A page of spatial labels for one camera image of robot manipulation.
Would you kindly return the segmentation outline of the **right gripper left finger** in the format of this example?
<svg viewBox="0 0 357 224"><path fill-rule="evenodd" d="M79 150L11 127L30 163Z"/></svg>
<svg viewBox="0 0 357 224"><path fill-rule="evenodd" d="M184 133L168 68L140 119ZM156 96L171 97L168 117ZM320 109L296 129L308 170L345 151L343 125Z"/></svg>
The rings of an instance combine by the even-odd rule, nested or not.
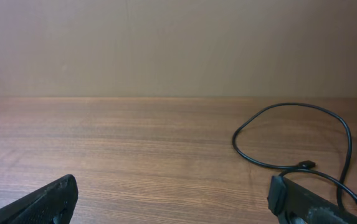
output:
<svg viewBox="0 0 357 224"><path fill-rule="evenodd" d="M67 174L0 208L0 224L69 224L78 194L75 177Z"/></svg>

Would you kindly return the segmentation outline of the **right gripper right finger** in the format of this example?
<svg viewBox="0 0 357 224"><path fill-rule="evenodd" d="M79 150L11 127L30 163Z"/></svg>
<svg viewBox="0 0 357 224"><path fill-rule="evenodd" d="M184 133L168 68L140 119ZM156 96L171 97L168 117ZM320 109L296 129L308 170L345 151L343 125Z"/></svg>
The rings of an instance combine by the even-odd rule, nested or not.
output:
<svg viewBox="0 0 357 224"><path fill-rule="evenodd" d="M285 177L271 178L267 201L280 224L357 224L357 216Z"/></svg>

